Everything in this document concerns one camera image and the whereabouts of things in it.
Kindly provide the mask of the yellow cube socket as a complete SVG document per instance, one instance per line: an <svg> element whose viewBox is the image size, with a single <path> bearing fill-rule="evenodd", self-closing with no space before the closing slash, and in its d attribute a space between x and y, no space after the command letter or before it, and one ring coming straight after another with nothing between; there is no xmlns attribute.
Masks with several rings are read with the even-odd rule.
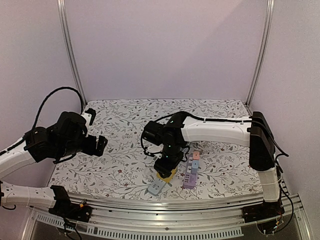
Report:
<svg viewBox="0 0 320 240"><path fill-rule="evenodd" d="M173 169L173 170L171 171L170 176L169 176L169 177L166 177L166 178L161 177L158 172L156 173L156 176L157 176L160 180L162 180L162 181L164 181L164 182L166 182L166 183L169 183L169 182L172 180L172 178L174 177L174 175L176 174L176 172L177 172L177 169Z"/></svg>

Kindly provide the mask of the light blue power strip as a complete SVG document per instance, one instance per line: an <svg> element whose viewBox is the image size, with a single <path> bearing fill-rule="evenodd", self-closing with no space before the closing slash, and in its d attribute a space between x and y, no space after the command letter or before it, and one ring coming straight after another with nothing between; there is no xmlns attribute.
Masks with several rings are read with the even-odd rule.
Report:
<svg viewBox="0 0 320 240"><path fill-rule="evenodd" d="M162 189L166 186L166 182L161 178L157 178L154 182L147 188L147 192L153 196L157 196Z"/></svg>

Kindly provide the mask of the purple power strip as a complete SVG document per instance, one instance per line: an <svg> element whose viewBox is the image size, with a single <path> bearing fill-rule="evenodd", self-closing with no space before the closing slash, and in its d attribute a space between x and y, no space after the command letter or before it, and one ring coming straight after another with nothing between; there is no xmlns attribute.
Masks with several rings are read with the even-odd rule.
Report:
<svg viewBox="0 0 320 240"><path fill-rule="evenodd" d="M197 174L199 169L200 152L195 150L187 157L182 187L184 189L193 189L196 186Z"/></svg>

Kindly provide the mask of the blue plug adapter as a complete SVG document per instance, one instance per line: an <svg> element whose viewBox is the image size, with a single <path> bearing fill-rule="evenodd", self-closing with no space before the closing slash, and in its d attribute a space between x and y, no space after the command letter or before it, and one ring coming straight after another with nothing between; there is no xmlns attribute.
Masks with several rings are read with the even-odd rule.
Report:
<svg viewBox="0 0 320 240"><path fill-rule="evenodd" d="M196 174L199 169L199 160L193 160L191 164L191 173Z"/></svg>

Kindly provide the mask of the pink plug adapter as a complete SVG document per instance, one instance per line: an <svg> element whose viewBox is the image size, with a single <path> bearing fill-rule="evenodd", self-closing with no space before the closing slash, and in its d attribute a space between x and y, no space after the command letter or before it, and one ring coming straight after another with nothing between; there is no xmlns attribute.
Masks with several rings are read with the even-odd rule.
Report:
<svg viewBox="0 0 320 240"><path fill-rule="evenodd" d="M192 154L192 159L194 161L198 161L200 159L200 152L199 151L194 151Z"/></svg>

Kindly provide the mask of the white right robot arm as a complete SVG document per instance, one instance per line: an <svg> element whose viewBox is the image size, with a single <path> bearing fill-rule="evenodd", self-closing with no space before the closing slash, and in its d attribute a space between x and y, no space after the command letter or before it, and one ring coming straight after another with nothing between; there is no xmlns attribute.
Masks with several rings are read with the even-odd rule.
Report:
<svg viewBox="0 0 320 240"><path fill-rule="evenodd" d="M255 111L249 117L210 118L179 111L166 116L167 123L159 119L149 121L140 140L162 146L154 168L162 178L168 178L184 158L183 149L192 142L221 142L249 148L249 165L257 171L262 186L263 200L258 213L269 218L278 210L281 189L276 170L276 150L288 156L275 141L264 117Z"/></svg>

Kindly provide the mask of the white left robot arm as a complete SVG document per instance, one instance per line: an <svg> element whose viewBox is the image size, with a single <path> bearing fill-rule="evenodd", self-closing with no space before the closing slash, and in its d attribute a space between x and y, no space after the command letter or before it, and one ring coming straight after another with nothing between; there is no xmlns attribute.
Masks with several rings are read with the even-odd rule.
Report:
<svg viewBox="0 0 320 240"><path fill-rule="evenodd" d="M47 159L60 164L78 153L96 157L103 155L107 139L88 133L96 117L94 109L82 109L80 113L64 111L57 122L49 127L38 126L39 117L37 113L31 129L12 146L1 151L1 178ZM75 211L67 191L59 185L27 187L1 181L0 205L10 210L14 206L56 209L63 217L70 217Z"/></svg>

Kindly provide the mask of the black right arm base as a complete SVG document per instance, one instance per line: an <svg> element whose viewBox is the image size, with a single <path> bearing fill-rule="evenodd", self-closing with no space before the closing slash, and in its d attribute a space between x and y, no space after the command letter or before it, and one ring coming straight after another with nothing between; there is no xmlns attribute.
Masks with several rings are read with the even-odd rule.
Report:
<svg viewBox="0 0 320 240"><path fill-rule="evenodd" d="M245 206L241 209L242 218L245 223L256 222L268 218L273 218L285 213L282 201L266 202Z"/></svg>

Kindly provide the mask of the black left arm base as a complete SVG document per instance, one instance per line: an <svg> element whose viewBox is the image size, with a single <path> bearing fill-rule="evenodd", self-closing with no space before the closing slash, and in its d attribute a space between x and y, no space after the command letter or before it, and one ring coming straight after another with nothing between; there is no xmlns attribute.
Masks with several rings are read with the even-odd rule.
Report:
<svg viewBox="0 0 320 240"><path fill-rule="evenodd" d="M55 200L54 206L48 209L50 214L68 220L89 222L93 208L87 204L86 199L80 203L73 203L63 186L52 185L50 189L53 190Z"/></svg>

